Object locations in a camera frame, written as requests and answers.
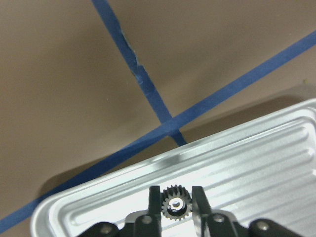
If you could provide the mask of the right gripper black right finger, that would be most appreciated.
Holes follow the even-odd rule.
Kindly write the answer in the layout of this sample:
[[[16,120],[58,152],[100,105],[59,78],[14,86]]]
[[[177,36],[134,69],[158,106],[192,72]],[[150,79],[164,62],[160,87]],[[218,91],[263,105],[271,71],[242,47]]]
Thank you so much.
[[[202,186],[192,186],[193,216],[209,216],[210,204]]]

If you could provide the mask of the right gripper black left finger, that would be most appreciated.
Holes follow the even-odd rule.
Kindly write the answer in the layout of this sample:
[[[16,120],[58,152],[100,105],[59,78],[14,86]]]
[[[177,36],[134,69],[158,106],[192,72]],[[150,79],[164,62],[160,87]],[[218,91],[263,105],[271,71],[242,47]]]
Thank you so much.
[[[160,186],[149,187],[148,214],[155,217],[161,215],[161,192]]]

